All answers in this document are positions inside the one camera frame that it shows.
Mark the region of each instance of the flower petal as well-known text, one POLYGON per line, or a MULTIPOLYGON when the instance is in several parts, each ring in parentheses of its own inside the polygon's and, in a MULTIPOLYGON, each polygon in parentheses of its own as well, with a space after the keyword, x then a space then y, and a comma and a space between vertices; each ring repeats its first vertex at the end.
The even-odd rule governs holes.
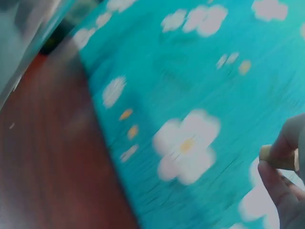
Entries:
POLYGON ((222 5, 214 5, 209 8, 209 19, 217 22, 221 22, 228 14, 228 10, 222 5))
POLYGON ((90 37, 95 33, 95 29, 90 29, 90 30, 87 30, 87 29, 80 29, 73 37, 73 40, 76 44, 76 46, 79 48, 79 49, 83 49, 90 37))
POLYGON ((301 36, 304 38, 305 40, 305 23, 302 25, 301 27, 301 36))
POLYGON ((264 218, 264 228, 280 228, 280 219, 278 217, 277 209, 274 205, 273 208, 268 211, 266 217, 264 218))
POLYGON ((159 163, 158 176, 161 180, 169 181, 177 177, 177 169, 169 156, 165 156, 159 163))
POLYGON ((217 33, 221 27, 221 24, 222 21, 209 18, 200 23, 200 25, 197 27, 197 32, 203 37, 208 37, 217 33))
POLYGON ((284 21, 288 15, 288 6, 278 0, 255 0, 251 8, 255 17, 263 21, 284 21))
POLYGON ((110 20, 111 16, 112 16, 112 14, 109 12, 106 12, 106 13, 100 15, 96 19, 96 25, 97 25, 98 29, 103 27, 110 20))
POLYGON ((207 148, 217 137, 220 123, 217 119, 208 117, 204 110, 190 112, 181 124, 184 135, 198 135, 202 144, 207 148))
POLYGON ((190 32, 197 28, 197 26, 208 16, 208 8, 199 6, 191 10, 187 16, 187 22, 183 26, 184 32, 190 32))
POLYGON ((207 149, 196 156, 184 158, 177 165, 178 179, 182 184, 190 185, 196 182, 215 163, 215 155, 207 149))
POLYGON ((174 31, 178 29, 184 22, 186 16, 186 10, 178 9, 174 14, 167 15, 161 25, 163 26, 163 32, 174 31))
POLYGON ((116 11, 120 8, 121 4, 122 1, 120 0, 109 0, 106 7, 109 11, 116 11))
POLYGON ((167 121, 153 136, 152 145, 160 155, 170 154, 175 146, 180 122, 177 119, 167 121))
POLYGON ((103 105, 106 108, 112 107, 121 96, 123 89, 126 85, 124 76, 120 76, 112 80, 104 89, 102 93, 103 105))
POLYGON ((244 221, 253 221, 265 214, 263 209, 264 203, 259 200, 260 194, 261 189, 256 187, 248 192, 240 202, 239 212, 244 221))

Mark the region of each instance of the white flower print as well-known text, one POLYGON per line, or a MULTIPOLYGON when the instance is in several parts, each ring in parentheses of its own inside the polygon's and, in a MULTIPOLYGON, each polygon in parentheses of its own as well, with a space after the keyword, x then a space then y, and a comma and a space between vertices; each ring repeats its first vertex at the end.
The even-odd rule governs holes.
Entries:
POLYGON ((180 122, 167 121, 153 137, 153 146, 163 157, 158 166, 159 178, 196 182, 215 162, 209 145, 217 137, 220 123, 204 110, 193 110, 180 122))
POLYGON ((76 46, 78 49, 83 49, 88 41, 90 40, 91 36, 94 35, 95 29, 80 29, 77 31, 77 33, 74 35, 73 40, 75 41, 76 46))
POLYGON ((211 36, 220 29, 227 14, 228 10, 222 5, 211 7, 200 5, 187 15, 187 22, 183 26, 183 31, 197 30, 203 37, 211 36))
POLYGON ((110 82, 102 93, 103 104, 106 108, 112 107, 121 96, 126 85, 125 77, 120 76, 110 82))
POLYGON ((288 6, 278 0, 255 0, 252 4, 255 17, 263 21, 276 19, 284 21, 288 14, 288 6))
POLYGON ((216 63, 216 68, 221 69, 221 67, 224 65, 227 59, 228 59, 227 54, 222 55, 219 61, 216 63))
MULTIPOLYGON (((258 173, 258 163, 259 159, 257 157, 250 166, 251 182, 254 188, 242 199, 239 205, 239 212, 244 221, 250 222, 263 217, 265 229, 279 229, 280 222, 277 210, 258 173)), ((280 172, 301 189, 305 189, 302 180, 295 172, 281 169, 280 172)))
POLYGON ((139 149, 139 145, 136 144, 132 147, 130 147, 129 150, 127 150, 126 152, 124 152, 121 156, 120 159, 121 161, 124 163, 126 162, 137 150, 139 149))
POLYGON ((175 13, 167 15, 161 25, 163 26, 163 32, 174 31, 178 29, 184 22, 186 11, 179 9, 175 13))
POLYGON ((227 59, 226 63, 227 64, 232 64, 236 61, 236 59, 239 56, 239 52, 233 52, 227 59))
POLYGON ((112 14, 109 12, 106 12, 104 14, 101 14, 97 19, 96 19, 96 26, 98 29, 103 27, 111 18, 112 14))
POLYGON ((131 5, 133 5, 137 0, 109 0, 107 3, 107 9, 109 11, 123 12, 131 5))
POLYGON ((301 36, 304 38, 305 40, 305 23, 301 26, 301 36))

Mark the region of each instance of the wooden floor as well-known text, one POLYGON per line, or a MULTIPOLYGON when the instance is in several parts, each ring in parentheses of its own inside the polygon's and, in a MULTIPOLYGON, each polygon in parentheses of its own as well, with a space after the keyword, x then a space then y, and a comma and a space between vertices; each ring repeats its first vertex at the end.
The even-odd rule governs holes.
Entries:
POLYGON ((0 112, 0 229, 137 228, 79 60, 61 52, 38 56, 0 112))

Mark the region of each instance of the cork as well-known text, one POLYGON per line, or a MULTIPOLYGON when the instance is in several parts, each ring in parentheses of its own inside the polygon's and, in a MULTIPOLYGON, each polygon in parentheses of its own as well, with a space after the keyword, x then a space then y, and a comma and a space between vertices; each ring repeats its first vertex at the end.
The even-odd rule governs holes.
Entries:
POLYGON ((271 145, 262 146, 259 152, 259 160, 267 161, 273 168, 298 171, 299 167, 299 158, 298 150, 292 151, 288 157, 284 158, 272 158, 270 156, 271 145))

